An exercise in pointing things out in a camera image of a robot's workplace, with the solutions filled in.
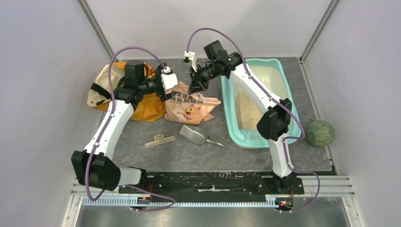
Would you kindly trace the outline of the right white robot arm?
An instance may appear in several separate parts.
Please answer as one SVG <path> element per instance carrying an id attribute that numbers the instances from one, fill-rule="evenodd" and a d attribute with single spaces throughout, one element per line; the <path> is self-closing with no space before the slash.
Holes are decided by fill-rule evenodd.
<path id="1" fill-rule="evenodd" d="M 270 148 L 273 161 L 273 188 L 278 193 L 286 193 L 291 189 L 296 178 L 290 162 L 288 145 L 285 139 L 288 136 L 292 116 L 292 102 L 281 99 L 270 91 L 255 76 L 246 63 L 241 51 L 228 54 L 220 41 L 214 41 L 204 47 L 210 63 L 205 66 L 197 64 L 194 52 L 184 52 L 184 62 L 191 62 L 189 70 L 191 84 L 189 93 L 206 91 L 209 81 L 225 76 L 237 84 L 256 104 L 262 114 L 257 123 L 257 131 L 265 138 Z"/>

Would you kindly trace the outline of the pink cat litter bag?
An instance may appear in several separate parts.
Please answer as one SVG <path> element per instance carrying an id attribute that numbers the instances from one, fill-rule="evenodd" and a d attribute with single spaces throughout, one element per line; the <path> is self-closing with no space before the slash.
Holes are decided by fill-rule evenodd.
<path id="1" fill-rule="evenodd" d="M 205 97 L 201 93 L 188 93 L 189 86 L 180 82 L 169 90 L 172 95 L 165 101 L 166 113 L 164 118 L 172 122 L 200 125 L 214 118 L 210 112 L 221 101 L 214 97 Z"/>

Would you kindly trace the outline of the teal litter box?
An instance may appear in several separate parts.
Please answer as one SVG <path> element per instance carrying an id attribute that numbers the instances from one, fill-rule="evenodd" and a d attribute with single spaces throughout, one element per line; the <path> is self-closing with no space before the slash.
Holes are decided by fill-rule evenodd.
<path id="1" fill-rule="evenodd" d="M 256 77 L 282 99 L 293 97 L 281 62 L 277 59 L 247 59 Z M 262 114 L 253 100 L 234 82 L 221 77 L 222 95 L 227 127 L 231 140 L 242 148 L 268 148 L 268 142 L 257 131 Z"/>

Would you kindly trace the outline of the wooden bag clip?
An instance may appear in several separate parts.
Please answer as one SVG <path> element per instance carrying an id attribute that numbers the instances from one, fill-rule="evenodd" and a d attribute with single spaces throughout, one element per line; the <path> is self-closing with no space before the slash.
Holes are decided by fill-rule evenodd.
<path id="1" fill-rule="evenodd" d="M 165 138 L 163 134 L 157 134 L 154 136 L 154 140 L 152 142 L 145 143 L 144 146 L 145 146 L 145 148 L 150 148 L 150 147 L 153 147 L 153 146 L 156 146 L 159 144 L 164 144 L 164 143 L 174 141 L 174 140 L 175 140 L 174 135 L 168 136 Z"/>

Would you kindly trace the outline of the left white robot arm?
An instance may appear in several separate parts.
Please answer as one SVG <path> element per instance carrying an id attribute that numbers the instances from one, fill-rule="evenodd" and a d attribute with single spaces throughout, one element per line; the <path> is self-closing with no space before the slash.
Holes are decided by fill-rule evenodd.
<path id="1" fill-rule="evenodd" d="M 113 191 L 128 185 L 137 193 L 148 188 L 146 170 L 118 167 L 113 154 L 127 121 L 135 113 L 145 95 L 155 94 L 160 101 L 171 97 L 168 90 L 178 84 L 176 75 L 165 63 L 150 72 L 141 61 L 128 62 L 124 76 L 113 89 L 115 100 L 109 103 L 106 115 L 92 140 L 83 151 L 74 151 L 71 162 L 79 184 L 89 188 Z"/>

